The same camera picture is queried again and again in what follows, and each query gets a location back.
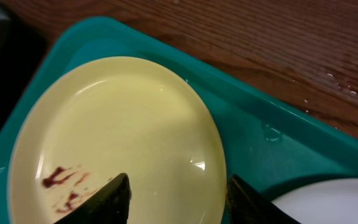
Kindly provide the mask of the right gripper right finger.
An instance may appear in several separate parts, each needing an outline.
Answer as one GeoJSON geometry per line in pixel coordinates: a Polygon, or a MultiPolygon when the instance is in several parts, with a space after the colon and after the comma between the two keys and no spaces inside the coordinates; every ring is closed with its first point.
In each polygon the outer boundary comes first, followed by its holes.
{"type": "Polygon", "coordinates": [[[300,224],[236,174],[227,182],[226,206],[231,224],[300,224]]]}

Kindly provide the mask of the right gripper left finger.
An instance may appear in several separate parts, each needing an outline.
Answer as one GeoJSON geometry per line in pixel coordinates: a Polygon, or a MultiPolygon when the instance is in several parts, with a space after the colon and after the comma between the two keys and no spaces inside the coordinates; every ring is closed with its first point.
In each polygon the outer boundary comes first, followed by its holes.
{"type": "Polygon", "coordinates": [[[120,173],[55,224],[126,224],[131,197],[129,176],[120,173]]]}

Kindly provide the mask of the yellow-green plate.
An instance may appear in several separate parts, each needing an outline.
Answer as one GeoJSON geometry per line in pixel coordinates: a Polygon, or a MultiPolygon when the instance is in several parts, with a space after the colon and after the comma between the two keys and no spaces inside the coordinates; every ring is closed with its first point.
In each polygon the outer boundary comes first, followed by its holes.
{"type": "Polygon", "coordinates": [[[226,164],[209,110],[177,74],[135,57],[85,63],[37,100],[10,161],[10,222],[56,222],[121,173],[129,223],[222,220],[226,164]]]}

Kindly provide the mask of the white plate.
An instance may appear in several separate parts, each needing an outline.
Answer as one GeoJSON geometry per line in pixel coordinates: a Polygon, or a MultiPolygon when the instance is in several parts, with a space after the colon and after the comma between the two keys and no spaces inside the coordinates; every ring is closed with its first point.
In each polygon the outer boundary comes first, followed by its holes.
{"type": "Polygon", "coordinates": [[[300,223],[358,224],[358,179],[336,179],[306,185],[273,201],[300,223]]]}

